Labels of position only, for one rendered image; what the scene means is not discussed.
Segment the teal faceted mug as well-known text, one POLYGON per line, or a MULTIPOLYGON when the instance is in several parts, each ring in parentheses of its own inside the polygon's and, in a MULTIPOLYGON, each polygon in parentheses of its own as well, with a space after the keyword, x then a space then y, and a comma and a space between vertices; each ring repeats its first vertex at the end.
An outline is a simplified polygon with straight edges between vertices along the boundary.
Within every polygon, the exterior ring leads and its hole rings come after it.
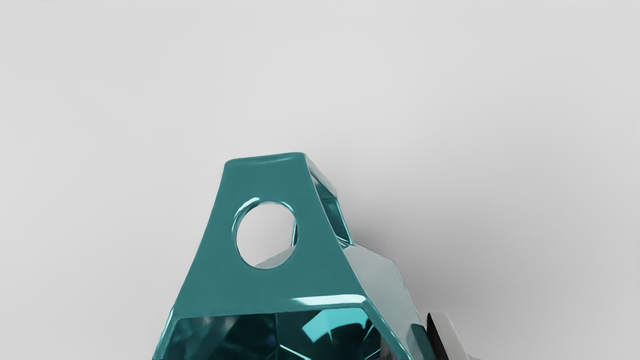
POLYGON ((205 232, 151 360, 437 360, 397 266, 355 244, 302 152, 227 161, 205 232), (290 248, 251 265, 238 230, 263 204, 290 248))

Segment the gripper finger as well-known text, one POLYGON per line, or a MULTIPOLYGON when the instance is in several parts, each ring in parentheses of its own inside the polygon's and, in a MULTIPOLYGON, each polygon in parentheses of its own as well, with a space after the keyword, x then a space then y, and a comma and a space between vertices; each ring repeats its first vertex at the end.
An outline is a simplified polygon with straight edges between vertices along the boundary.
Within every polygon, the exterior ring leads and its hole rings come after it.
POLYGON ((446 313, 428 313, 426 333, 437 360, 480 360, 467 353, 453 322, 446 313))

